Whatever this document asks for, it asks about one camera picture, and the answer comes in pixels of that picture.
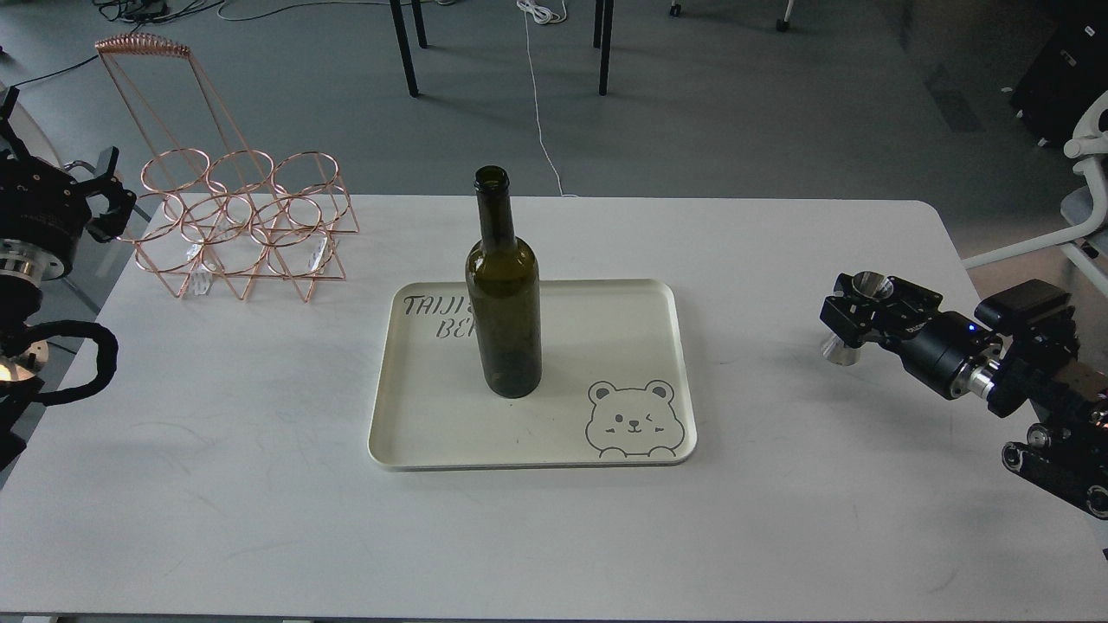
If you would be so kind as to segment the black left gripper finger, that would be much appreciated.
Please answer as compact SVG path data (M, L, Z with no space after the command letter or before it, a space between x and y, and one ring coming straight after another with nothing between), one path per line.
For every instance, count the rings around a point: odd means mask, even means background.
M92 217L86 231L98 243L107 243L124 233L138 198L134 192L122 186L107 186L96 193L107 200L107 210Z
M119 159L119 149L110 146L100 154L98 162L91 164L83 159L75 159L66 163L66 173L73 176L72 170L83 168L91 174L88 180L73 178L73 188L76 193L106 193L107 188L114 185L115 171Z

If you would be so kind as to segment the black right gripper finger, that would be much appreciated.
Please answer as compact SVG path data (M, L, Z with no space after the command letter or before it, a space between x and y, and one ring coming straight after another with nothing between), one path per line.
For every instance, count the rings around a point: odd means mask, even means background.
M876 319L879 314L927 319L937 315L944 299L938 292L883 273L840 273L835 295L847 300L848 314L858 320Z
M831 295L822 304L820 320L847 347L859 348L866 343L884 347L889 343L888 330L891 326L886 316L894 304L894 299L871 299L858 294Z

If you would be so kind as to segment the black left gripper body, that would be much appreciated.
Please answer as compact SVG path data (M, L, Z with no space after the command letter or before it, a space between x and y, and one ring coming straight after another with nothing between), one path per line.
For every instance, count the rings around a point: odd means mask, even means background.
M43 159L3 153L1 163L1 234L51 255L53 273L70 273L91 210L79 182Z

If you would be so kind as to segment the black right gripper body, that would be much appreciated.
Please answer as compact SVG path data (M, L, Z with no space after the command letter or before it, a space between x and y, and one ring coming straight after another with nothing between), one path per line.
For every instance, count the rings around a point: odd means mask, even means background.
M967 394L970 374L1001 355L1001 336L958 312L937 309L927 319L886 318L889 343L879 347L897 355L910 376L947 400Z

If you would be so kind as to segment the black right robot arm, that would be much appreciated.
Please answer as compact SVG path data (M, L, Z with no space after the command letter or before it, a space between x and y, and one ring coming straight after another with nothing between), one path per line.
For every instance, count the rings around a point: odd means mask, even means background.
M983 299L973 317L942 312L942 300L897 276L842 273L820 312L824 358L850 366L874 343L945 400L977 395L1001 418L1030 405L1038 420L1025 441L1004 446L1002 464L1105 520L1105 374L1079 360L1068 292L1024 280Z

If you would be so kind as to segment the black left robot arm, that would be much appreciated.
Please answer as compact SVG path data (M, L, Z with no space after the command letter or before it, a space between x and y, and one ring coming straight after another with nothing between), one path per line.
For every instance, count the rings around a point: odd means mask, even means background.
M114 378L119 343L102 324L29 319L41 308L42 284L72 272L83 234L107 243L126 229L138 197L116 177L117 159L117 149L107 147L95 166L88 166L92 177L76 180L66 167L28 153L16 139L3 152L3 468L25 449L16 423L28 407L84 400ZM90 382L44 389L40 372L48 362L48 343L55 337L95 344L95 375Z

